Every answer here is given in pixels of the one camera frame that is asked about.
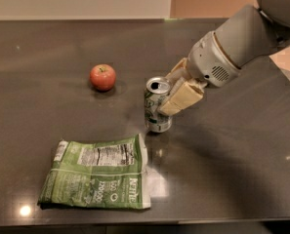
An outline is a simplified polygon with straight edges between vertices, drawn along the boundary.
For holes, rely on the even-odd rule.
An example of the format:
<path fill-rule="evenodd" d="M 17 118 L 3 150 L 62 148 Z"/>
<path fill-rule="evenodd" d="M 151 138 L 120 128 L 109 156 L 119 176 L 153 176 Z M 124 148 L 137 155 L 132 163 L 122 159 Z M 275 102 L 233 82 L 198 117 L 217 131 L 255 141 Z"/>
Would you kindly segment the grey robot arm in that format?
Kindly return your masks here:
<path fill-rule="evenodd" d="M 202 100 L 205 87 L 221 88 L 253 59 L 289 46 L 290 0 L 257 0 L 255 6 L 246 5 L 204 35 L 168 73 L 173 88 L 158 111 L 173 116 Z"/>

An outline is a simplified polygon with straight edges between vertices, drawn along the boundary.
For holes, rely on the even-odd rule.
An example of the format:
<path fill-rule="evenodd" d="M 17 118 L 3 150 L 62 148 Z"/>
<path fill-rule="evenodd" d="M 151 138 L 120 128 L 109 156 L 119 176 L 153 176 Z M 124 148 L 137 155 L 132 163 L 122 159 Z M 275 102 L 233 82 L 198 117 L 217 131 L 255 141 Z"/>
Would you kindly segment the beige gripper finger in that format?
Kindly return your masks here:
<path fill-rule="evenodd" d="M 158 107 L 158 112 L 173 116 L 182 110 L 196 104 L 204 97 L 206 82 L 200 82 L 194 78 L 186 80 L 180 78 L 167 96 Z"/>
<path fill-rule="evenodd" d="M 172 70 L 166 75 L 166 78 L 170 82 L 176 82 L 180 78 L 187 79 L 188 72 L 186 70 L 186 58 L 182 58 L 173 68 Z"/>

